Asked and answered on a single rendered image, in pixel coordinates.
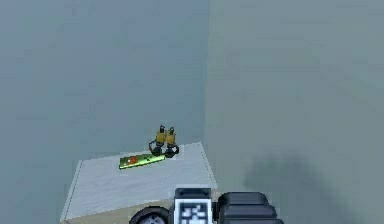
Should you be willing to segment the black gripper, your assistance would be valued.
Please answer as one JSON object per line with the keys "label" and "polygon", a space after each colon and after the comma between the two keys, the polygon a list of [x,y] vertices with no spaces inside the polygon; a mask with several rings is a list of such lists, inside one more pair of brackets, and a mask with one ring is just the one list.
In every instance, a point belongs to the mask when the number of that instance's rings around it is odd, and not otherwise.
{"label": "black gripper", "polygon": [[148,206],[130,219],[129,224],[168,224],[169,210],[161,206]]}

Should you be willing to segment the pale grey cupboard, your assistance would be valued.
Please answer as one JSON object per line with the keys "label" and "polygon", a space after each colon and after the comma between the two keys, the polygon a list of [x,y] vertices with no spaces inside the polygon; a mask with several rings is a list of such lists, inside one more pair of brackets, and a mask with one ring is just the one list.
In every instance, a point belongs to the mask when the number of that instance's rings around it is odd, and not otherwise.
{"label": "pale grey cupboard", "polygon": [[146,206],[169,207],[177,188],[218,189],[201,143],[144,166],[121,170],[119,162],[118,155],[78,162],[60,224],[128,224]]}

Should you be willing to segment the green flat box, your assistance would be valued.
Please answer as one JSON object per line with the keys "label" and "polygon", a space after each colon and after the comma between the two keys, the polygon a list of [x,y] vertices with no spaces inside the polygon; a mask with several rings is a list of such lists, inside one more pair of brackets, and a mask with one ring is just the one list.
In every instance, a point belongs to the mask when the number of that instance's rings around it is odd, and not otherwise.
{"label": "green flat box", "polygon": [[145,166],[148,164],[163,161],[164,159],[165,159],[164,155],[153,155],[153,154],[147,154],[147,153],[126,156],[120,159],[119,169],[122,170],[122,169]]}

